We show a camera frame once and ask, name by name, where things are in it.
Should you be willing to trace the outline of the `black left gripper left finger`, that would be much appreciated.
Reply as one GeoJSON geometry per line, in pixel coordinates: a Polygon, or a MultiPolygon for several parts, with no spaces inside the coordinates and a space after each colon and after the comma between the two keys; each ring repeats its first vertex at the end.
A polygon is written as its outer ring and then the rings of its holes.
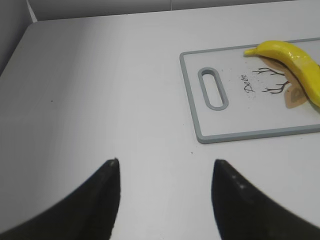
{"type": "Polygon", "coordinates": [[[121,199],[119,160],[107,160],[81,186],[2,240],[109,240],[121,199]]]}

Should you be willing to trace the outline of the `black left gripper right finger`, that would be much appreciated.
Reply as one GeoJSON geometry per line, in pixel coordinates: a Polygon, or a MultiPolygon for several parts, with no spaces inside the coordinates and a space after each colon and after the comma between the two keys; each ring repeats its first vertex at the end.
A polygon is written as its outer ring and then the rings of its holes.
{"type": "Polygon", "coordinates": [[[214,162],[211,201],[223,240],[318,240],[319,227],[288,211],[224,159],[214,162]]]}

